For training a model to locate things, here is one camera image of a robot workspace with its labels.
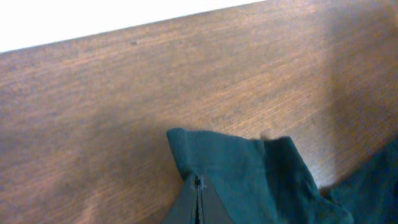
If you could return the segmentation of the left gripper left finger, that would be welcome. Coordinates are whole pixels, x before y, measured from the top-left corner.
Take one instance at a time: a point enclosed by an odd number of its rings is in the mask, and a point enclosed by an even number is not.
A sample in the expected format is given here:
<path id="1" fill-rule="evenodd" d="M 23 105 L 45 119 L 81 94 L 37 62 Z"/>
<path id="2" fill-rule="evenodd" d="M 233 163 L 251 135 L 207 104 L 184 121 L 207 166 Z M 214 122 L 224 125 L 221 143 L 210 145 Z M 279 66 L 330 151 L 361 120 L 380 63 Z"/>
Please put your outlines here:
<path id="1" fill-rule="evenodd" d="M 196 222 L 197 185 L 195 175 L 189 175 L 169 213 L 161 224 L 193 224 Z"/>

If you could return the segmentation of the black nike t-shirt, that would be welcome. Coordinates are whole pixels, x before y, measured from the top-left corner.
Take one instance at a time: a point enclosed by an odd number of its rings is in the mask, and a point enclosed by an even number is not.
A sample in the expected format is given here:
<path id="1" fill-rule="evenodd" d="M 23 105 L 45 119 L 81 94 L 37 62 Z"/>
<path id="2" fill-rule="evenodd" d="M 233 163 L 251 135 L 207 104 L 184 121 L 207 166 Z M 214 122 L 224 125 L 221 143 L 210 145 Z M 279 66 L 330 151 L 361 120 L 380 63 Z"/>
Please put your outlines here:
<path id="1" fill-rule="evenodd" d="M 319 191 L 292 139 L 167 131 L 183 179 L 210 179 L 234 223 L 396 223 L 397 142 Z"/>

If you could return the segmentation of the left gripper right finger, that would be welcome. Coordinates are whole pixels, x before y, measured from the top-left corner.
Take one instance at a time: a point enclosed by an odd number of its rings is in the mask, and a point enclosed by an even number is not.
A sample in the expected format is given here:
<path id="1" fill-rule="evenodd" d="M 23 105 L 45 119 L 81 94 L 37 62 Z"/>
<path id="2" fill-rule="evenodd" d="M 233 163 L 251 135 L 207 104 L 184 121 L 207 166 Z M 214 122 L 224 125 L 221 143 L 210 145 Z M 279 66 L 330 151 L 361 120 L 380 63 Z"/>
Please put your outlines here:
<path id="1" fill-rule="evenodd" d="M 214 185 L 203 175 L 197 177 L 197 223 L 234 223 L 221 203 Z"/>

